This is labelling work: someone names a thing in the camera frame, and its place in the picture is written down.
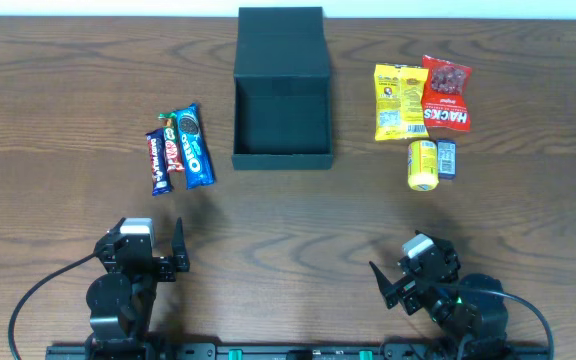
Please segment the blue Oreo cookie pack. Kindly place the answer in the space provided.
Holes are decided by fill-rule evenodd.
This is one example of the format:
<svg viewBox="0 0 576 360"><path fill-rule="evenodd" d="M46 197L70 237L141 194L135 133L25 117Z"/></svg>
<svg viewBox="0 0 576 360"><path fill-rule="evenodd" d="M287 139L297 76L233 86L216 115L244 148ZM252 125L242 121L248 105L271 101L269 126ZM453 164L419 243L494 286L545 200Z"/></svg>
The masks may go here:
<svg viewBox="0 0 576 360"><path fill-rule="evenodd" d="M188 190L215 182L210 156L201 132L199 106L192 103L176 110L176 127Z"/></svg>

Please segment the yellow snack packet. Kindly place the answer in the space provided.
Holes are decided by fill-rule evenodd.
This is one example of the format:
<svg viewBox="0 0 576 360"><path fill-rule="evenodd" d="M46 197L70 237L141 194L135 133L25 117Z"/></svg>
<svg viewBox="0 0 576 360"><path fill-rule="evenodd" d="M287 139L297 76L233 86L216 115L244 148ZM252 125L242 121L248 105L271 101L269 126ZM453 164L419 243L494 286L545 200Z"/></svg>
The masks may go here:
<svg viewBox="0 0 576 360"><path fill-rule="evenodd" d="M428 136L421 102L427 78L426 68L375 65L376 141Z"/></svg>

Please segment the dark green box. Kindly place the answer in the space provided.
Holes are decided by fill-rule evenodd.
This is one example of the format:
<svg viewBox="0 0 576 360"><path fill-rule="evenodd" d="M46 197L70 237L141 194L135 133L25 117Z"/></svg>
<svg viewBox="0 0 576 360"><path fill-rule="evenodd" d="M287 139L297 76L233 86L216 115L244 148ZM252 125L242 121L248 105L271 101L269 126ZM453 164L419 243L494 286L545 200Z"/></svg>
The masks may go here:
<svg viewBox="0 0 576 360"><path fill-rule="evenodd" d="M236 170L327 170L331 67L321 7L241 7L234 62Z"/></svg>

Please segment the red Hacks candy bag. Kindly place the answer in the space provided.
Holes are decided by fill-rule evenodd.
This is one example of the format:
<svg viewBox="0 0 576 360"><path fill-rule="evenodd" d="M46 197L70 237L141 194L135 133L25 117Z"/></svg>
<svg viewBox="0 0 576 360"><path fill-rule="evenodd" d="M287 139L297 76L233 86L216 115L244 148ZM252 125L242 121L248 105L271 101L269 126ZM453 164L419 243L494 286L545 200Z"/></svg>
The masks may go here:
<svg viewBox="0 0 576 360"><path fill-rule="evenodd" d="M428 55L422 57L422 66L428 70L422 96L425 126L469 132L471 117L464 92L472 69Z"/></svg>

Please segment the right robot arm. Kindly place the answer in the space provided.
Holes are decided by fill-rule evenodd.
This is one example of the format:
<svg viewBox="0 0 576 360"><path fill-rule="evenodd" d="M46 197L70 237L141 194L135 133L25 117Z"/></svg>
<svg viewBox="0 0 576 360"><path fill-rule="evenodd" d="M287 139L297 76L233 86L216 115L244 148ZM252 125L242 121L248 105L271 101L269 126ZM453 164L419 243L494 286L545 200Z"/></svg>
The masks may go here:
<svg viewBox="0 0 576 360"><path fill-rule="evenodd" d="M484 274L459 277L461 263L453 244L417 231L402 246L397 262L403 277L391 282L374 263L386 307L402 306L406 314L425 310L446 334L430 345L426 359L498 358L506 346L508 311L499 295L501 282Z"/></svg>

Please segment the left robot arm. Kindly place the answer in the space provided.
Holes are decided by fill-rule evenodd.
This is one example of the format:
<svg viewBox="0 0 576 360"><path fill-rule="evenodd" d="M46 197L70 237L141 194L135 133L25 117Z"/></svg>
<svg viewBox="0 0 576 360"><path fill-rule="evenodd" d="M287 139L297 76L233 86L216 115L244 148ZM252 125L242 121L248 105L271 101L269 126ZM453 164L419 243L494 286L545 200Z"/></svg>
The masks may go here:
<svg viewBox="0 0 576 360"><path fill-rule="evenodd" d="M178 219L172 254L155 257L150 218L122 218L98 240L94 256L106 273L86 294L92 334L84 345L86 359L173 359L167 341L148 332L157 286L174 282L190 270L183 222Z"/></svg>

